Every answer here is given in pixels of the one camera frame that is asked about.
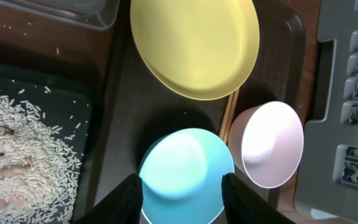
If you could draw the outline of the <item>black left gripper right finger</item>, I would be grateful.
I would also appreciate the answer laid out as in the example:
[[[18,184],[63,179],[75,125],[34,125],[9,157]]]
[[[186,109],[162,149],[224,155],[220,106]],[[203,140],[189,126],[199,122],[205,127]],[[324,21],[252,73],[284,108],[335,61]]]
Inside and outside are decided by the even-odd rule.
[[[294,224],[234,173],[223,175],[221,187],[228,224]]]

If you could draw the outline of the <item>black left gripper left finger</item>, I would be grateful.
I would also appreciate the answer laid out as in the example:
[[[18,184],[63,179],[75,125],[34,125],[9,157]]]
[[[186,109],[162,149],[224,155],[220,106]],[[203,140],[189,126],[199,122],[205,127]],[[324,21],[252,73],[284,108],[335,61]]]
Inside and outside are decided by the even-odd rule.
[[[143,199],[142,179],[130,174],[74,224],[139,224]]]

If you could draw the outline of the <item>light blue bowl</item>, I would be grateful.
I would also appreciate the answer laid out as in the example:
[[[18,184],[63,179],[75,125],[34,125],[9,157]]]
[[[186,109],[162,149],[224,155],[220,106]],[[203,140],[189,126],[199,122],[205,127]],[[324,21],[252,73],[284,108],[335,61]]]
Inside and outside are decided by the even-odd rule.
[[[222,178],[233,172],[231,153],[216,134],[200,128],[168,134],[142,158],[142,214],[151,224],[212,223],[224,210]]]

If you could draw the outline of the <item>pile of rice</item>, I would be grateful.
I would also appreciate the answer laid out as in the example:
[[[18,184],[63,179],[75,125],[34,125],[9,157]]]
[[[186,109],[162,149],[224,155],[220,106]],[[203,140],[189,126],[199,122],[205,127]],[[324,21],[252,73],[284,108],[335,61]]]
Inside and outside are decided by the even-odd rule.
[[[0,223],[70,223],[81,154],[45,112],[0,91]]]

